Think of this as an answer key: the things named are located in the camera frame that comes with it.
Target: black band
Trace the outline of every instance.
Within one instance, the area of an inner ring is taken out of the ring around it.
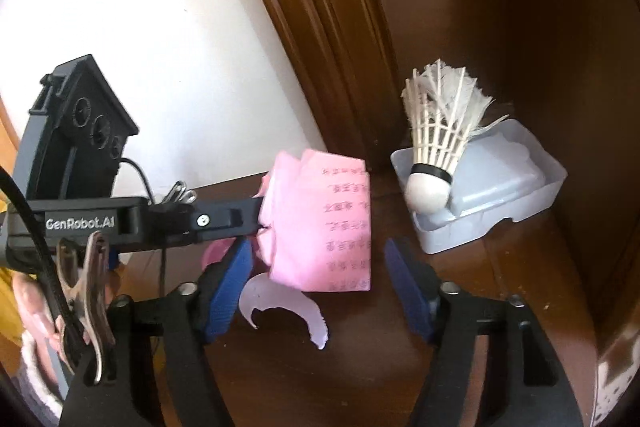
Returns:
[[[436,176],[436,178],[446,181],[449,185],[453,181],[451,174],[449,174],[445,169],[441,169],[435,165],[429,165],[428,163],[414,163],[414,166],[411,167],[411,174],[415,174],[416,172]]]

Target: plastic container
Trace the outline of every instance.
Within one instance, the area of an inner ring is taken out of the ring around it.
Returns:
[[[404,190],[412,149],[391,155]],[[447,208],[412,214],[420,245],[438,253],[485,235],[505,218],[521,221],[553,204],[566,170],[521,123],[506,120],[473,140],[453,176]]]

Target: wooden surface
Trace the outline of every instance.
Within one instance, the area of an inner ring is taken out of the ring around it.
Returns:
[[[20,348],[0,334],[0,363],[12,377],[20,365]]]
[[[201,189],[201,197],[253,194],[257,176]],[[319,351],[302,319],[282,310],[255,312],[253,330],[236,314],[230,331],[207,346],[220,390],[238,427],[402,427],[427,374],[431,348],[407,330],[383,263],[386,239],[415,241],[409,214],[390,174],[372,178],[372,289],[314,294],[329,328]],[[169,252],[167,288],[195,280],[204,246]],[[443,279],[475,295],[520,293],[558,351],[584,415],[593,409],[596,349],[578,275],[551,212],[499,223],[483,240],[424,256]],[[158,254],[137,253],[124,270],[121,293],[156,296]],[[473,425],[481,391],[482,339],[470,383],[465,424]],[[169,425],[175,417],[162,383]]]
[[[0,98],[0,165],[7,172],[14,171],[15,157],[20,147],[20,139]],[[0,194],[0,211],[6,209],[4,194]]]
[[[640,286],[627,278],[640,216],[640,156],[629,147],[640,98],[640,0],[381,4],[401,75],[438,57],[467,66],[482,89],[513,103],[512,115],[568,170],[556,212],[603,351],[640,302]],[[623,297],[619,289],[629,286],[633,295]]]
[[[388,165],[404,132],[379,0],[263,0],[331,152]]]

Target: white feather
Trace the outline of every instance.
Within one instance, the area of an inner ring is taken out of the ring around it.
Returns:
[[[465,68],[451,68],[438,60],[406,81],[404,110],[412,128],[414,163],[455,171],[468,139],[488,131],[507,116],[480,127],[493,99],[477,87]]]

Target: crumpled pink paper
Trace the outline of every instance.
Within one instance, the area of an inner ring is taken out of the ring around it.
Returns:
[[[309,149],[300,160],[280,152],[269,176],[261,187],[266,191],[259,220],[265,228],[258,232],[254,251],[270,266],[270,279],[309,292],[369,290],[370,196],[364,161]],[[220,260],[232,242],[217,241],[205,257]]]

